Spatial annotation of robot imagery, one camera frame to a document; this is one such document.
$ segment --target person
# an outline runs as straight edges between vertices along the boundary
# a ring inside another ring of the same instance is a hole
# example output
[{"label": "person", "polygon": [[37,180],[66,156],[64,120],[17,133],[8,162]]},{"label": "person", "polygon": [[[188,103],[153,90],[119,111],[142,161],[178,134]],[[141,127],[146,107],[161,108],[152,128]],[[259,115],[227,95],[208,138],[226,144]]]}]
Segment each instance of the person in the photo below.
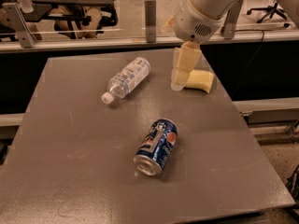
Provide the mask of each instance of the person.
[{"label": "person", "polygon": [[[11,22],[8,19],[6,11],[3,9],[2,5],[4,3],[9,3],[9,2],[16,2],[17,0],[0,0],[0,24],[3,26],[6,26],[8,28],[13,29],[13,26]],[[42,40],[41,34],[38,32],[37,27],[34,23],[31,22],[26,22],[27,27],[31,32],[34,33],[34,36],[36,40]]]},{"label": "person", "polygon": [[[92,20],[88,25],[84,25],[82,21],[80,22],[79,31],[77,32],[77,38],[96,38],[96,32],[100,20],[102,20],[102,13],[100,7],[83,7],[86,16],[91,16]],[[58,6],[51,11],[52,14],[62,14],[62,15],[74,15],[76,14],[76,7],[68,6]],[[61,31],[69,31],[67,21],[55,21],[55,24],[59,27]],[[70,33],[64,33],[65,35],[71,37]]]}]

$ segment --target white robotic arm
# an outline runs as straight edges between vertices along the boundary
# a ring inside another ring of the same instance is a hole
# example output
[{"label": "white robotic arm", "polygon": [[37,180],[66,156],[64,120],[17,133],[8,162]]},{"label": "white robotic arm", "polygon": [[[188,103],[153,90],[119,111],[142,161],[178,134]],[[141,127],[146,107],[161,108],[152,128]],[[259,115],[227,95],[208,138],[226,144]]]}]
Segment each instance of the white robotic arm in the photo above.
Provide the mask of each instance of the white robotic arm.
[{"label": "white robotic arm", "polygon": [[[223,15],[240,0],[182,0],[175,14],[175,32],[184,41],[208,41],[223,24]],[[277,0],[299,26],[299,0]]]}]

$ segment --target floor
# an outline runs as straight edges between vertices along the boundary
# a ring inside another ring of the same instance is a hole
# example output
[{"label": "floor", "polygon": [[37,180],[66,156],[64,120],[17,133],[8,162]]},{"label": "floor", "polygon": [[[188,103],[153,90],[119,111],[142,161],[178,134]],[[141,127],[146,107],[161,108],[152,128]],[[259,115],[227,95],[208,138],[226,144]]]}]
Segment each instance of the floor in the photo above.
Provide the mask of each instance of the floor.
[{"label": "floor", "polygon": [[[173,36],[174,31],[166,26],[166,22],[174,14],[179,0],[156,0],[157,2],[157,35]],[[239,16],[237,29],[257,28],[256,21],[261,18],[262,12],[253,12],[247,15],[251,7],[267,7],[272,5],[272,0],[245,0]],[[115,2],[120,21],[115,27],[105,28],[99,39],[113,39],[130,37],[133,40],[145,35],[144,0],[117,0]],[[284,20],[275,16],[272,20],[266,20],[259,26],[263,29],[294,29],[283,27]],[[41,21],[37,27],[45,41],[67,40],[65,35],[58,35],[53,30],[54,21]],[[291,176],[295,167],[299,164],[299,144],[294,144],[285,134],[285,126],[275,127],[251,127],[252,133],[261,144],[264,153],[277,170],[285,183]],[[283,209],[268,210],[265,212],[272,224],[297,223]]]}]

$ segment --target soda can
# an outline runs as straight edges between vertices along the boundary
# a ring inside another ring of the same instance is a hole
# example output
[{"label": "soda can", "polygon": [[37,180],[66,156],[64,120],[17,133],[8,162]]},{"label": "soda can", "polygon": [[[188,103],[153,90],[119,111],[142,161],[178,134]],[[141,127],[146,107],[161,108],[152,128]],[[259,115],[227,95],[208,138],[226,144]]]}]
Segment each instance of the soda can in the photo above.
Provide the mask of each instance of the soda can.
[{"label": "soda can", "polygon": [[178,136],[176,124],[169,119],[158,119],[134,156],[137,169],[146,175],[162,172]]}]

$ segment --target bottle cap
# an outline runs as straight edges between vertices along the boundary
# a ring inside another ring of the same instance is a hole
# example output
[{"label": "bottle cap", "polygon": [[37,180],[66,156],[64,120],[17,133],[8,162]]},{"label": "bottle cap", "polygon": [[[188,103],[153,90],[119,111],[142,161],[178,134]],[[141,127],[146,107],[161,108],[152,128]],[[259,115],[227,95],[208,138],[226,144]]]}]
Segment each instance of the bottle cap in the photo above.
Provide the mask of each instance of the bottle cap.
[{"label": "bottle cap", "polygon": [[112,95],[112,93],[110,92],[106,92],[102,95],[102,101],[105,103],[105,104],[110,104],[112,101],[114,101],[114,97]]},{"label": "bottle cap", "polygon": [[173,91],[181,91],[181,90],[183,90],[183,88],[184,88],[184,86],[181,86],[181,85],[178,85],[174,82],[171,82],[171,89]]}]

